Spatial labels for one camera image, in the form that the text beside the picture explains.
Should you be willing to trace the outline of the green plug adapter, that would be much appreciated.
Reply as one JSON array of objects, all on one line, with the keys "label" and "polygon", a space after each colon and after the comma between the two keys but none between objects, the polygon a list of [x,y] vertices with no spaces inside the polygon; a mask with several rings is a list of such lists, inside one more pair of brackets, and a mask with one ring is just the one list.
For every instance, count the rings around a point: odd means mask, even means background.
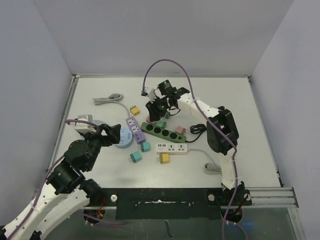
[{"label": "green plug adapter", "polygon": [[156,126],[159,127],[159,128],[165,129],[166,126],[167,126],[167,122],[166,122],[166,121],[163,121],[163,120],[159,120],[159,121],[156,123]]},{"label": "green plug adapter", "polygon": [[164,115],[164,118],[165,118],[165,119],[169,119],[170,117],[171,117],[171,116],[170,116],[170,113],[169,113],[169,112],[166,112],[165,115]]}]

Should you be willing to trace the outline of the pink plug adapter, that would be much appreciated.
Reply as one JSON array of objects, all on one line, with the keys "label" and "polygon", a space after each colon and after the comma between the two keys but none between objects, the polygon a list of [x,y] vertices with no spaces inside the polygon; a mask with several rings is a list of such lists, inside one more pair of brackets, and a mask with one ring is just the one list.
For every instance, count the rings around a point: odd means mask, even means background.
[{"label": "pink plug adapter", "polygon": [[175,133],[180,134],[180,135],[185,135],[186,134],[186,128],[182,126],[177,126],[175,129]]},{"label": "pink plug adapter", "polygon": [[153,123],[153,121],[150,120],[150,117],[149,117],[149,116],[146,118],[146,122],[147,122],[147,123],[150,123],[150,124]]}]

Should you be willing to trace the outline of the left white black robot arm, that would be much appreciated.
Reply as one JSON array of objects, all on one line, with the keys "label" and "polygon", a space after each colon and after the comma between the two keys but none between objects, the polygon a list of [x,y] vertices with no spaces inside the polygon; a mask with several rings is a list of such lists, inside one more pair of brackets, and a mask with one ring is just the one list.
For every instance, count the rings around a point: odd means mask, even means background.
[{"label": "left white black robot arm", "polygon": [[82,139],[73,141],[67,151],[48,169],[34,199],[10,223],[1,226],[2,240],[30,240],[43,231],[38,227],[47,220],[64,220],[79,208],[88,204],[100,204],[102,188],[86,179],[84,172],[93,169],[103,147],[120,142],[121,125],[96,125],[93,132],[82,133]]}]

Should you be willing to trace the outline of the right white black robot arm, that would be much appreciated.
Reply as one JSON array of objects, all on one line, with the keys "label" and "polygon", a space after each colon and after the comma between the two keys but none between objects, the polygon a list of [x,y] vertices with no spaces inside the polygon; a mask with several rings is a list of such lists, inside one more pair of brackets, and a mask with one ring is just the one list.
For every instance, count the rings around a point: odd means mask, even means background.
[{"label": "right white black robot arm", "polygon": [[141,95],[149,98],[145,105],[149,112],[149,120],[157,122],[169,110],[176,108],[205,121],[209,147],[223,155],[220,158],[220,168],[222,185],[226,189],[222,192],[222,197],[227,204],[233,205],[241,198],[241,193],[237,189],[240,180],[236,166],[239,132],[234,117],[231,111],[223,106],[215,108],[204,103],[195,97],[192,85],[189,88],[189,90],[185,87],[176,88],[165,80],[157,86],[161,93],[159,97],[153,88],[147,90],[146,84],[143,83]]}]

